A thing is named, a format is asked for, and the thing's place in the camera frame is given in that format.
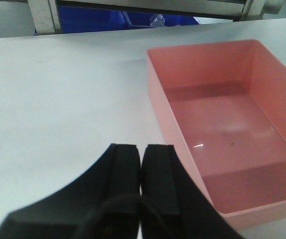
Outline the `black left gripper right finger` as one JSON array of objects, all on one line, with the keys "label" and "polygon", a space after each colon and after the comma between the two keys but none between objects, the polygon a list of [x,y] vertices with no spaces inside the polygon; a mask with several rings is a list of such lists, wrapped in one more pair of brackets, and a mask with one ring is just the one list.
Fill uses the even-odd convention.
[{"label": "black left gripper right finger", "polygon": [[143,211],[143,238],[241,238],[193,182],[172,145],[148,145],[141,172],[142,194],[156,209]]}]

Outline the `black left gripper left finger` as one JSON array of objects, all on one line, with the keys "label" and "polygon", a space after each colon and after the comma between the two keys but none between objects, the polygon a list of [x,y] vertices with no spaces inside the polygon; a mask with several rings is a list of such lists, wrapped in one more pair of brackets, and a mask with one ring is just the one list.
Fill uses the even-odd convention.
[{"label": "black left gripper left finger", "polygon": [[82,229],[94,231],[98,239],[134,239],[139,170],[135,145],[111,144],[73,182],[9,213],[0,225],[0,239],[72,239]]}]

